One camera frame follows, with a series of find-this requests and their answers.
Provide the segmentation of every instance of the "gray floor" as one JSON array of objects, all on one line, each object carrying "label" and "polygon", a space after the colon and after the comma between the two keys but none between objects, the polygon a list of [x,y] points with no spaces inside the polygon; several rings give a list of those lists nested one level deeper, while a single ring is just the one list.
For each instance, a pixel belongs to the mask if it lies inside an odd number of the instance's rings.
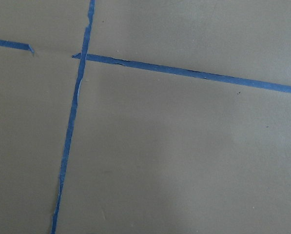
[{"label": "gray floor", "polygon": [[[0,233],[49,233],[89,1],[0,1]],[[89,53],[291,85],[291,0],[96,1]],[[291,94],[88,61],[58,234],[291,234]]]}]

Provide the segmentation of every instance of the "blue tape line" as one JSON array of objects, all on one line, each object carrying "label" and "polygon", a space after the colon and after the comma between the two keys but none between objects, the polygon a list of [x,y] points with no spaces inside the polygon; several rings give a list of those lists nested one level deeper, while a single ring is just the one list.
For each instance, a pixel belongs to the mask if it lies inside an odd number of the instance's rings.
[{"label": "blue tape line", "polygon": [[69,156],[69,151],[71,148],[74,123],[75,123],[75,118],[76,118],[76,114],[77,114],[79,89],[80,89],[81,81],[82,81],[85,66],[86,66],[86,57],[87,57],[87,53],[88,53],[94,10],[95,10],[95,0],[90,0],[89,11],[88,11],[89,24],[86,27],[85,33],[83,36],[82,51],[80,54],[80,63],[79,63],[79,67],[78,67],[78,76],[77,76],[77,80],[76,80],[76,84],[75,84],[72,107],[71,107],[71,112],[69,115],[68,128],[67,128],[67,132],[66,132],[64,151],[63,151],[63,156],[62,156],[62,161],[61,161],[61,168],[60,168],[60,172],[59,172],[58,199],[57,199],[56,209],[55,209],[53,217],[52,217],[51,234],[55,234],[56,228],[57,228],[59,205],[61,202],[61,195],[62,195],[64,180],[65,180],[68,156]]},{"label": "blue tape line", "polygon": [[[72,57],[78,59],[80,58],[80,55],[81,54],[76,54],[76,55],[73,55]],[[261,88],[261,89],[275,90],[275,91],[284,92],[284,93],[291,93],[291,86],[258,81],[254,79],[223,76],[223,75],[198,72],[198,71],[192,71],[192,70],[187,70],[187,69],[182,69],[182,68],[155,65],[155,64],[137,62],[137,61],[126,61],[122,59],[116,59],[116,58],[105,57],[105,56],[100,56],[100,55],[88,54],[87,60],[95,61],[95,62],[103,62],[103,63],[108,63],[108,64],[118,64],[125,67],[133,67],[133,68],[138,68],[138,69],[144,69],[144,70],[155,71],[155,72],[163,72],[163,73],[175,74],[175,75],[186,76],[186,77],[194,77],[194,78],[200,78],[200,79],[220,81],[220,82],[230,83],[230,84],[245,85],[245,86]]]},{"label": "blue tape line", "polygon": [[35,53],[34,49],[29,44],[24,44],[24,43],[20,43],[20,42],[0,40],[0,46],[15,48],[15,49],[19,49],[19,50],[28,50],[28,51],[32,52],[32,54]]}]

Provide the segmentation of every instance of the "blue painter's tape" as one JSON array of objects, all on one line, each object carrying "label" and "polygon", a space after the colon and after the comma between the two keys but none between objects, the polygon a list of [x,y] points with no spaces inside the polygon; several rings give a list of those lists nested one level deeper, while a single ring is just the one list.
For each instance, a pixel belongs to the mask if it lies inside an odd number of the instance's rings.
[{"label": "blue painter's tape", "polygon": [[28,50],[28,51],[32,52],[32,54],[35,53],[34,49],[29,44],[24,44],[24,43],[20,43],[20,42],[0,40],[0,46],[15,48],[15,49],[19,49],[19,50]]},{"label": "blue painter's tape", "polygon": [[[76,54],[76,55],[73,55],[72,57],[78,59],[80,58],[80,56],[81,54]],[[255,87],[255,88],[269,89],[269,90],[275,90],[279,92],[291,93],[291,86],[258,81],[254,79],[223,76],[223,75],[191,71],[191,70],[182,69],[182,68],[155,65],[155,64],[137,62],[137,61],[126,61],[122,59],[116,59],[116,58],[105,57],[105,56],[100,56],[100,55],[88,54],[87,60],[103,62],[103,63],[108,63],[108,64],[119,64],[126,67],[133,67],[133,68],[144,69],[144,70],[149,70],[149,71],[163,72],[163,73],[175,74],[175,75],[186,76],[186,77],[194,77],[194,78],[200,78],[200,79],[209,79],[209,80],[220,81],[224,83],[245,85],[245,86],[250,86],[250,87]]]},{"label": "blue painter's tape", "polygon": [[75,89],[74,89],[72,107],[71,107],[71,112],[69,115],[68,128],[67,128],[65,144],[64,144],[63,157],[62,157],[61,168],[60,168],[60,172],[59,172],[58,199],[57,199],[56,209],[55,209],[53,217],[52,217],[51,234],[55,234],[56,228],[57,228],[59,205],[61,202],[61,196],[62,196],[62,190],[63,190],[64,180],[65,180],[69,150],[71,148],[74,123],[75,123],[76,114],[77,114],[79,89],[80,89],[81,81],[82,81],[85,66],[86,66],[86,59],[87,59],[87,53],[88,53],[88,47],[89,47],[89,41],[90,41],[90,34],[91,34],[94,10],[95,10],[95,0],[90,0],[89,11],[88,11],[89,24],[85,29],[85,33],[83,36],[83,42],[82,42],[82,50],[81,50],[81,54],[79,57],[80,63],[79,63],[79,67],[78,67],[78,76],[77,76]]}]

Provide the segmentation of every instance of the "tape strip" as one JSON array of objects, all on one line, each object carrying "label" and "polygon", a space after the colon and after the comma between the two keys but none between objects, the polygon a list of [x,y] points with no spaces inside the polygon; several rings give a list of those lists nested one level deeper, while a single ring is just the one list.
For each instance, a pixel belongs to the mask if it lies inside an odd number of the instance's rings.
[{"label": "tape strip", "polygon": [[15,49],[19,49],[19,50],[28,50],[28,51],[32,52],[32,54],[35,53],[34,49],[29,44],[24,44],[24,43],[20,43],[20,42],[0,40],[0,46],[15,48]]},{"label": "tape strip", "polygon": [[77,114],[79,89],[80,89],[81,81],[82,81],[85,66],[86,66],[86,57],[87,57],[87,53],[88,53],[94,9],[95,9],[95,0],[90,0],[89,11],[88,11],[89,24],[85,29],[85,33],[83,36],[83,42],[82,42],[82,51],[81,51],[81,54],[79,56],[80,63],[79,63],[79,67],[78,67],[78,76],[77,76],[77,80],[76,80],[76,84],[75,84],[72,107],[71,107],[71,112],[69,115],[68,128],[67,128],[67,132],[66,132],[64,151],[63,151],[63,156],[62,156],[62,161],[61,161],[61,168],[60,168],[60,172],[59,172],[58,199],[57,199],[56,209],[55,209],[53,217],[52,217],[51,234],[55,234],[56,228],[57,228],[59,205],[61,202],[62,190],[63,190],[67,162],[68,162],[68,156],[69,156],[69,151],[71,148],[74,123],[75,123],[76,114]]},{"label": "tape strip", "polygon": [[[78,59],[80,58],[80,56],[81,54],[76,54],[76,55],[73,55],[72,57],[75,59]],[[194,77],[194,78],[200,78],[200,79],[220,81],[220,82],[230,83],[230,84],[245,85],[245,86],[250,86],[250,87],[255,87],[255,88],[260,88],[260,89],[275,90],[275,91],[284,92],[284,93],[291,93],[291,86],[258,81],[254,79],[223,76],[223,75],[198,72],[198,71],[192,71],[192,70],[187,70],[187,69],[182,69],[182,68],[155,65],[155,64],[137,62],[137,61],[126,61],[122,59],[116,59],[116,58],[105,57],[105,56],[100,56],[100,55],[88,54],[87,60],[95,61],[95,62],[103,62],[103,63],[108,63],[108,64],[118,64],[125,67],[132,67],[132,68],[144,69],[144,70],[155,71],[155,72],[163,72],[163,73],[175,74],[175,75],[186,76],[186,77]]]}]

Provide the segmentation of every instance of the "gray surface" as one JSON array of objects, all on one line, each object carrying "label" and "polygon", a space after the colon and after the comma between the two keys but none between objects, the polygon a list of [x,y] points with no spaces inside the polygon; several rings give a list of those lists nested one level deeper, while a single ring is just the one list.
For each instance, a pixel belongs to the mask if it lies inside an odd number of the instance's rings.
[{"label": "gray surface", "polygon": [[88,0],[0,0],[0,39],[43,51],[81,50]]},{"label": "gray surface", "polygon": [[89,62],[58,234],[196,231],[291,233],[291,94]]},{"label": "gray surface", "polygon": [[[0,0],[0,233],[48,233],[88,0]],[[291,1],[97,0],[90,53],[291,85]],[[291,234],[291,95],[89,62],[58,233]]]},{"label": "gray surface", "polygon": [[0,47],[0,234],[49,233],[77,67]]},{"label": "gray surface", "polygon": [[97,0],[89,51],[291,85],[291,0]]}]

